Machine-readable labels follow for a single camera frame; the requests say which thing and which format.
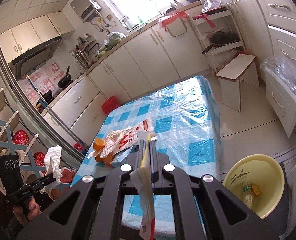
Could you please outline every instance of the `pan handle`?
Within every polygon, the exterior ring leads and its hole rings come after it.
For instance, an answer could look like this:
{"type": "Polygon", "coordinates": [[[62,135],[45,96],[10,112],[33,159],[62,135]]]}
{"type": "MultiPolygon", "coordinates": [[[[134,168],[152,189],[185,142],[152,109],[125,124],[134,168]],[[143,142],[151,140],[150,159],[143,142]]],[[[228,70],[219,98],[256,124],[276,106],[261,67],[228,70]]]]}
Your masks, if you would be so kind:
{"type": "Polygon", "coordinates": [[[202,54],[206,54],[206,53],[207,53],[211,48],[213,48],[213,47],[217,47],[217,45],[212,44],[212,45],[206,47],[206,48],[204,49],[204,51],[202,52],[202,54]]]}

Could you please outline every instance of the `range hood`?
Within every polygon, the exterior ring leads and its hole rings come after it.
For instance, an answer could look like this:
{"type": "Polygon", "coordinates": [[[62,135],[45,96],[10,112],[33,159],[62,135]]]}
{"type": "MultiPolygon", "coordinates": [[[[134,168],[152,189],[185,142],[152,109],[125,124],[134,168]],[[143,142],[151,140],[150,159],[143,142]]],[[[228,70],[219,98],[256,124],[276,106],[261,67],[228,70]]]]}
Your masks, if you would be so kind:
{"type": "Polygon", "coordinates": [[[46,61],[52,58],[59,46],[62,38],[55,37],[45,41],[36,47],[27,50],[8,65],[17,81],[26,75],[30,75],[38,68],[46,64],[46,61]]]}

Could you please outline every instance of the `drawer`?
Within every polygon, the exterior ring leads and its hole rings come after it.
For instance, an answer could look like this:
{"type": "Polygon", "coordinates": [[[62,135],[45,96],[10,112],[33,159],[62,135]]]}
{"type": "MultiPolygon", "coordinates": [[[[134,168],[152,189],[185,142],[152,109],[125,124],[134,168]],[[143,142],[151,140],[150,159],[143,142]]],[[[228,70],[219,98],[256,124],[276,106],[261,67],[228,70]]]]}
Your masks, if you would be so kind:
{"type": "Polygon", "coordinates": [[[296,33],[296,6],[292,0],[258,0],[268,25],[296,33]]]}
{"type": "Polygon", "coordinates": [[[265,79],[266,98],[290,137],[296,125],[296,95],[276,74],[266,72],[265,79]]]}
{"type": "Polygon", "coordinates": [[[71,128],[88,145],[92,143],[107,117],[101,109],[105,101],[104,96],[99,93],[71,128]]]}
{"type": "Polygon", "coordinates": [[[269,26],[273,52],[285,58],[293,66],[292,74],[296,79],[296,34],[277,27],[269,26]]]}
{"type": "Polygon", "coordinates": [[[98,89],[88,77],[85,77],[64,94],[52,109],[68,127],[71,127],[98,94],[98,89]]]}

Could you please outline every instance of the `small bottle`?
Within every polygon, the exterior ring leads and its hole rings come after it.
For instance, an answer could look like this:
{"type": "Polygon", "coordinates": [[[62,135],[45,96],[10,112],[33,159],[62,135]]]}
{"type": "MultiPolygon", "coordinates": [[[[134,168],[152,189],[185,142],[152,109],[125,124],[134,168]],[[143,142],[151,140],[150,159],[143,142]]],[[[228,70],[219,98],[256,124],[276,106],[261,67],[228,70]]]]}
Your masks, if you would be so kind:
{"type": "Polygon", "coordinates": [[[252,209],[254,193],[252,192],[252,185],[245,181],[243,182],[243,203],[249,208],[252,209]]]}

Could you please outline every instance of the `white shelving unit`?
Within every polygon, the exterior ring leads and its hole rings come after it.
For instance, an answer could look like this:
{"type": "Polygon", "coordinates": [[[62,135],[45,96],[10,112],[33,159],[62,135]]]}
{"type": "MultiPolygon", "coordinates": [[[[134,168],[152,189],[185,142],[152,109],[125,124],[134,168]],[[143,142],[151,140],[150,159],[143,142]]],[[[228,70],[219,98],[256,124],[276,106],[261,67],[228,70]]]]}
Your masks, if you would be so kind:
{"type": "MultiPolygon", "coordinates": [[[[201,43],[203,49],[205,49],[207,46],[209,46],[211,44],[209,39],[207,38],[207,36],[222,30],[223,27],[222,26],[216,26],[216,28],[214,28],[210,32],[203,32],[202,28],[200,28],[199,25],[205,25],[205,24],[208,24],[208,23],[207,23],[205,18],[200,18],[200,19],[196,19],[196,20],[194,20],[192,18],[193,16],[198,15],[198,14],[202,14],[202,12],[194,13],[192,15],[189,14],[189,21],[190,21],[191,25],[193,26],[193,28],[195,29],[195,32],[196,32],[196,34],[198,36],[198,39],[200,40],[200,43],[201,43]]],[[[232,15],[231,11],[229,9],[226,10],[226,11],[223,11],[223,12],[211,14],[211,15],[209,15],[207,17],[207,19],[210,20],[210,21],[213,21],[213,20],[216,20],[216,19],[219,19],[219,18],[224,18],[224,17],[231,17],[232,22],[234,24],[233,29],[237,31],[237,34],[239,36],[240,41],[237,41],[237,42],[234,42],[232,44],[225,45],[225,46],[221,46],[221,47],[218,47],[216,49],[211,49],[206,53],[206,57],[208,58],[209,63],[211,64],[211,67],[215,70],[216,73],[218,72],[217,68],[216,68],[216,64],[214,63],[211,56],[213,56],[215,54],[218,54],[220,52],[224,52],[226,50],[237,48],[237,47],[243,47],[243,50],[245,51],[245,47],[244,47],[244,44],[243,44],[243,40],[242,40],[240,31],[239,31],[238,26],[237,26],[237,24],[235,22],[235,19],[233,18],[233,15],[232,15]]],[[[232,29],[229,21],[226,20],[226,23],[227,23],[227,26],[229,27],[229,31],[233,32],[233,29],[232,29]]]]}

